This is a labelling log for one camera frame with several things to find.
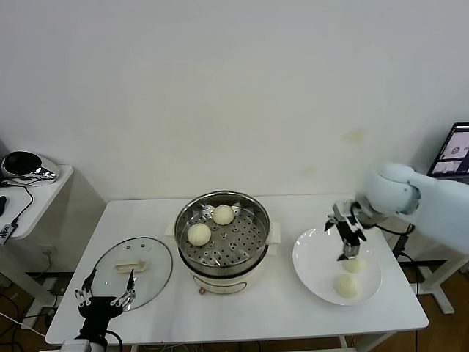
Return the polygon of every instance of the black device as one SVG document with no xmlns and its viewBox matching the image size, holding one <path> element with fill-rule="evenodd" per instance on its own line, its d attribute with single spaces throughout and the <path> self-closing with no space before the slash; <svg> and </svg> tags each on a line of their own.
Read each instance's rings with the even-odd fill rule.
<svg viewBox="0 0 469 352">
<path fill-rule="evenodd" d="M 5 206 L 7 205 L 7 198 L 5 196 L 0 196 L 0 216 L 5 212 Z"/>
<path fill-rule="evenodd" d="M 0 230 L 0 246 L 3 246 L 7 241 L 8 238 L 14 233 L 14 231 L 18 228 L 18 224 L 6 224 Z"/>
<path fill-rule="evenodd" d="M 107 328 L 111 319 L 121 315 L 136 297 L 133 270 L 130 272 L 125 291 L 120 297 L 93 296 L 91 287 L 95 274 L 96 268 L 84 280 L 81 289 L 75 290 L 75 296 L 80 301 L 78 311 L 85 321 L 80 334 L 74 340 L 64 342 L 63 351 L 104 352 L 108 347 L 106 334 L 113 334 L 119 340 L 122 352 L 121 338 Z"/>
<path fill-rule="evenodd" d="M 54 182 L 60 168 L 43 156 L 16 151 L 6 155 L 0 162 L 2 182 L 25 186 L 44 186 Z"/>
<path fill-rule="evenodd" d="M 427 175 L 469 183 L 469 122 L 453 125 Z"/>
</svg>

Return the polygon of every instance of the metal frame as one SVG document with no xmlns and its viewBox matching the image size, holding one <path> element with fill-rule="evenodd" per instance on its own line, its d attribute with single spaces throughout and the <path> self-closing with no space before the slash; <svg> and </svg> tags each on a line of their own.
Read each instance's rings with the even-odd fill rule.
<svg viewBox="0 0 469 352">
<path fill-rule="evenodd" d="M 332 348 L 327 350 L 310 350 L 304 352 L 370 352 L 373 348 L 383 343 L 395 332 L 386 332 L 384 334 L 372 334 L 364 337 L 356 347 L 348 347 L 344 335 L 339 336 L 340 348 Z"/>
<path fill-rule="evenodd" d="M 53 305 L 55 297 L 35 282 L 21 267 L 21 263 L 10 254 L 7 247 L 0 246 L 0 272 L 44 305 Z"/>
<path fill-rule="evenodd" d="M 424 281 L 419 284 L 418 295 L 433 295 L 443 314 L 454 314 L 454 308 L 440 285 L 468 262 L 469 256 L 456 257 L 447 260 L 434 273 L 426 266 L 419 266 L 418 270 L 424 277 Z M 413 283 L 410 286 L 417 293 L 417 284 Z"/>
<path fill-rule="evenodd" d="M 57 278 L 56 277 L 49 277 L 47 278 L 44 283 L 43 283 L 43 288 L 46 290 L 52 290 L 53 286 L 56 284 Z M 38 315 L 41 313 L 42 308 L 54 308 L 58 307 L 60 302 L 62 302 L 62 298 L 64 296 L 57 296 L 54 298 L 54 302 L 52 304 L 44 304 L 40 300 L 35 299 L 32 302 L 32 305 L 29 307 L 28 312 L 26 313 L 26 316 L 31 316 L 31 315 Z M 31 318 L 26 318 L 23 320 L 23 324 L 34 327 L 36 320 L 38 317 L 31 317 Z"/>
</svg>

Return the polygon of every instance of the white robot arm segment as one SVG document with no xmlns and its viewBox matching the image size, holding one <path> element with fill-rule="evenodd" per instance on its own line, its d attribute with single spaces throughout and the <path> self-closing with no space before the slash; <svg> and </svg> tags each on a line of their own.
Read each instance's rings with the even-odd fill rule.
<svg viewBox="0 0 469 352">
<path fill-rule="evenodd" d="M 354 204 L 356 209 L 344 211 L 347 204 Z M 336 203 L 334 214 L 329 216 L 334 224 L 341 225 L 338 228 L 347 258 L 358 253 L 358 249 L 347 248 L 350 241 L 345 240 L 355 233 L 344 226 L 344 219 L 351 216 L 356 216 L 363 228 L 395 216 L 414 224 L 423 235 L 469 254 L 469 186 L 463 183 L 437 180 L 399 164 L 384 164 L 370 172 L 364 193 L 358 194 L 355 201 Z"/>
</svg>

